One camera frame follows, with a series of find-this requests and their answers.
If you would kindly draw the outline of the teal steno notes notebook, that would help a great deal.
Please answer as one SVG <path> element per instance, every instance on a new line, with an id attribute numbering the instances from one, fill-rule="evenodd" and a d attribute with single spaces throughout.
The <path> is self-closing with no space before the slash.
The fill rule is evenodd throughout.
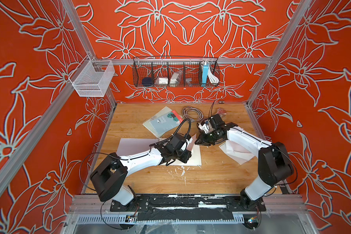
<path id="1" fill-rule="evenodd" d="M 177 128 L 182 121 L 183 121 L 183 118 L 176 111 L 173 110 L 170 113 L 161 116 L 157 120 L 157 122 L 153 121 L 151 123 L 159 124 L 159 127 L 161 128 L 161 130 L 170 131 L 174 128 Z"/>

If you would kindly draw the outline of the torn white notebook page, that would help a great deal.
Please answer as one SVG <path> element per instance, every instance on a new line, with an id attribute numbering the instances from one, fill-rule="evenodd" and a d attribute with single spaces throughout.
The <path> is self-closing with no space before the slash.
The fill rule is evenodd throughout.
<path id="1" fill-rule="evenodd" d="M 236 161 L 238 164 L 242 165 L 252 158 L 254 158 L 254 154 L 245 149 L 243 146 L 227 140 L 224 143 L 219 145 L 219 148 L 231 159 Z"/>

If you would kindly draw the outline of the white sticker picture notebook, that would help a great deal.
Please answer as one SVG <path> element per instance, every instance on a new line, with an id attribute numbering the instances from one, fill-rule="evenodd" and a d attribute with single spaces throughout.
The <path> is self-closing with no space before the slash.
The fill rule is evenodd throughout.
<path id="1" fill-rule="evenodd" d="M 201 166 L 201 154 L 200 154 L 200 146 L 195 145 L 195 141 L 197 139 L 197 135 L 194 134 L 192 136 L 192 144 L 188 146 L 187 149 L 191 151 L 191 157 L 187 161 L 187 163 L 182 163 L 179 160 L 176 160 L 171 165 L 177 166 Z M 122 156 L 130 156 L 135 155 L 147 150 L 150 150 L 149 145 L 152 143 L 156 143 L 163 138 L 121 138 L 118 149 L 116 151 L 117 155 Z"/>

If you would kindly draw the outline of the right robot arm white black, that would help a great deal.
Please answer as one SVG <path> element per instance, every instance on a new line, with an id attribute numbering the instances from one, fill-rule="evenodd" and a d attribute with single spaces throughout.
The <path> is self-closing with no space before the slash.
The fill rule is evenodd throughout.
<path id="1" fill-rule="evenodd" d="M 211 146 L 218 143 L 234 143 L 258 159 L 258 176 L 240 192 L 240 206 L 249 210 L 273 187 L 294 174 L 294 166 L 285 145 L 271 143 L 244 131 L 235 123 L 225 123 L 219 114 L 198 124 L 199 137 L 196 145 Z"/>

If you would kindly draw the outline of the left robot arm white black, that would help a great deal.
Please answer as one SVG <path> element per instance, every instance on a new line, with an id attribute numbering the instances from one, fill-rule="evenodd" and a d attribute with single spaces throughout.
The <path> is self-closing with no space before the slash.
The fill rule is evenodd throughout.
<path id="1" fill-rule="evenodd" d="M 128 176 L 148 167 L 169 166 L 176 161 L 187 163 L 192 156 L 187 149 L 193 141 L 190 131 L 191 120 L 185 119 L 170 137 L 150 144 L 147 151 L 121 157 L 116 153 L 107 154 L 90 175 L 100 201 L 112 199 L 128 205 L 136 199 L 133 189 L 124 185 Z"/>

